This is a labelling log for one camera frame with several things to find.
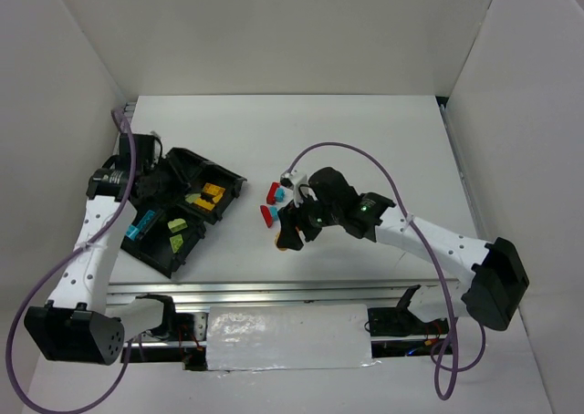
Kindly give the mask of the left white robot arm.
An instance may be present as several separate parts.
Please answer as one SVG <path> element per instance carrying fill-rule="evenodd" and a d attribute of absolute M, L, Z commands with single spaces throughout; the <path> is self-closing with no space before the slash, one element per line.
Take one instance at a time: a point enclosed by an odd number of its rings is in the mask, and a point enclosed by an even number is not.
<path fill-rule="evenodd" d="M 123 134 L 119 152 L 89 178 L 84 222 L 74 256 L 46 303 L 26 310 L 24 326 L 45 359 L 110 365 L 125 342 L 143 333 L 166 339 L 177 314 L 167 295 L 146 294 L 106 311 L 110 277 L 124 239 L 137 234 L 134 203 L 161 188 L 155 171 L 162 144 Z"/>

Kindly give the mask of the yellow lego brick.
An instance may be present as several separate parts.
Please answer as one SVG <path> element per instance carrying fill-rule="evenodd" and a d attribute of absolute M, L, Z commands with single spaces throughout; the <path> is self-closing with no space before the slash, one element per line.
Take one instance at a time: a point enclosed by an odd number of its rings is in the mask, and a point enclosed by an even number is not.
<path fill-rule="evenodd" d="M 217 202 L 223 197 L 224 192 L 225 192 L 224 187 L 212 184 L 210 182 L 207 182 L 202 189 L 202 193 L 205 196 L 213 199 L 215 202 Z"/>

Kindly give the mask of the orange-yellow lego brick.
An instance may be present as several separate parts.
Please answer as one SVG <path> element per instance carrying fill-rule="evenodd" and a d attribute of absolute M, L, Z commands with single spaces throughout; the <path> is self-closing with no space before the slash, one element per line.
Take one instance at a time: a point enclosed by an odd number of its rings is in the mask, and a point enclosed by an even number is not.
<path fill-rule="evenodd" d="M 215 208 L 215 204 L 212 201 L 207 201 L 205 198 L 198 197 L 193 205 L 205 212 L 212 212 Z"/>

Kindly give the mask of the orange flower lego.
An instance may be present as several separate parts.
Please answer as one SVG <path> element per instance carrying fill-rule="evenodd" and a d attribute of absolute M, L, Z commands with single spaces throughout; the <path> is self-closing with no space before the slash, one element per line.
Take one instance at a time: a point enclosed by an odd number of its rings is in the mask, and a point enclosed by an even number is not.
<path fill-rule="evenodd" d="M 276 248 L 279 251 L 290 250 L 294 246 L 294 239 L 288 233 L 279 232 L 275 239 Z"/>

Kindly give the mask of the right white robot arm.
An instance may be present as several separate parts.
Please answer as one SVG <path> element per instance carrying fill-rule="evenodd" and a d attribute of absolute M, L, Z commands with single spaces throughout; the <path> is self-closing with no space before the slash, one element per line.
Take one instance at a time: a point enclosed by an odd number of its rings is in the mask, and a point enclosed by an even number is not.
<path fill-rule="evenodd" d="M 413 292 L 406 309 L 417 319 L 429 322 L 454 313 L 495 331 L 507 330 L 529 286 L 517 248 L 507 239 L 489 243 L 406 215 L 387 197 L 358 193 L 331 167 L 312 176 L 286 172 L 280 181 L 293 198 L 278 211 L 278 249 L 299 251 L 323 228 L 339 226 L 356 239 L 398 248 L 456 279 L 451 307 L 439 307 L 426 289 Z"/>

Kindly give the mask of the red arch lego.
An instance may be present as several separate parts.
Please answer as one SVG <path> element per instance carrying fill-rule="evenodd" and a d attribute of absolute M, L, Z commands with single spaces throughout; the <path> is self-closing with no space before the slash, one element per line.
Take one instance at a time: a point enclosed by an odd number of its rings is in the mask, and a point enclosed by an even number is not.
<path fill-rule="evenodd" d="M 270 188 L 268 190 L 268 193 L 266 195 L 266 203 L 268 205 L 274 205 L 276 204 L 276 191 L 280 188 L 280 183 L 279 182 L 272 182 L 270 185 Z"/>

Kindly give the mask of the small yellow lego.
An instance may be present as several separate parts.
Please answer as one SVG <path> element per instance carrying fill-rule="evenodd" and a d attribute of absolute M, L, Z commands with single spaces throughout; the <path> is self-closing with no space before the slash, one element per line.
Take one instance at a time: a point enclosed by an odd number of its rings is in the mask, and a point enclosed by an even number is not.
<path fill-rule="evenodd" d="M 185 196 L 185 201 L 187 203 L 195 203 L 200 198 L 199 193 L 190 193 Z"/>

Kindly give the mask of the light green slope lego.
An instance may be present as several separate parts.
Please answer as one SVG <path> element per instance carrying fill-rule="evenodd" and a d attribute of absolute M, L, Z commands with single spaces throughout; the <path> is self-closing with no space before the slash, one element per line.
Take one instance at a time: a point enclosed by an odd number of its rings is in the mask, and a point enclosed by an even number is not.
<path fill-rule="evenodd" d="M 187 222 L 183 218 L 176 218 L 174 220 L 168 221 L 167 226 L 171 233 L 177 233 L 188 227 Z"/>

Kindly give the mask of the teal rounded lego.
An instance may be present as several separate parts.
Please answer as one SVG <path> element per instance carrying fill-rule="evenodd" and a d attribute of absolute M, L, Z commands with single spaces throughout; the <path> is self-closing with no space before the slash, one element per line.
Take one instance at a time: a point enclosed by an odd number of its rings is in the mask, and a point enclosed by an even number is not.
<path fill-rule="evenodd" d="M 127 229 L 126 237 L 132 241 L 135 241 L 136 238 L 139 236 L 140 232 L 141 230 L 137 226 L 131 224 Z"/>

